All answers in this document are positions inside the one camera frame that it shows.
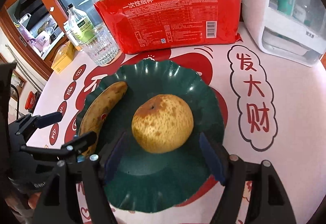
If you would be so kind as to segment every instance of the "black cable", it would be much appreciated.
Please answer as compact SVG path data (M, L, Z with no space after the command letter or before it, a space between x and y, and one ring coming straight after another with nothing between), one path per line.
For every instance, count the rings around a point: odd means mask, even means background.
M19 118L19 115L18 115L18 113L19 113L19 93L18 93L17 88L16 88L13 84L11 84L10 86L11 86L11 88L13 88L13 89L16 91L16 93L17 93L17 117L16 117L16 119L18 119L18 118Z

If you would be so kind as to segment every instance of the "dark green scalloped plate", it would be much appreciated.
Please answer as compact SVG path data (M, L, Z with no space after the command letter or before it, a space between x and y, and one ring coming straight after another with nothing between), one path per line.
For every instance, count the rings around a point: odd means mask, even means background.
M211 174L199 147L198 133L223 141L224 125L214 92L192 69L176 63L150 59L125 65L117 73L104 77L98 88L85 99L76 119L80 123L97 96L115 82L126 81L128 89L107 116L99 135L96 152L111 142L121 128L128 133L128 147L111 182L104 186L110 203L124 210L158 212L180 204L195 194ZM180 148L164 154L143 150L131 133L135 111L158 94L174 94L190 106L194 129Z

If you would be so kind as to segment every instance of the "bolt head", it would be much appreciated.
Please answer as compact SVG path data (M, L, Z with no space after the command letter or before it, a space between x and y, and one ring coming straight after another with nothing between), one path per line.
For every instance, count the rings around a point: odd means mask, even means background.
M94 161L97 161L98 160L98 155L97 154L93 154L91 156L89 156L89 159L94 162Z
M265 167L270 167L272 164L271 164L271 162L270 161L268 161L268 160L264 160L263 161L263 166L265 166Z
M65 165L65 161L63 161L63 160L58 161L58 162L57 162L57 165L58 165L59 167L62 167L62 166Z
M239 157L235 154L231 154L229 158L232 162L236 162L239 159Z

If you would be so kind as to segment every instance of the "clear drinking glass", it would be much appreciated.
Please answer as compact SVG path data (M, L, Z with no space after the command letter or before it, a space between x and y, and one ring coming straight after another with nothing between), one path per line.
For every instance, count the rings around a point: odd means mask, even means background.
M104 23L94 27L95 38L81 44L81 48L98 65L109 63L118 53L118 45Z

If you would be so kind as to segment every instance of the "pear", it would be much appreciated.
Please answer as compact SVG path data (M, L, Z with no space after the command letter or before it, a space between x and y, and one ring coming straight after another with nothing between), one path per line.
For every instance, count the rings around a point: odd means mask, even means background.
M154 96L135 112L131 130L138 144L150 153L164 153L182 146L194 127L188 104L172 94Z

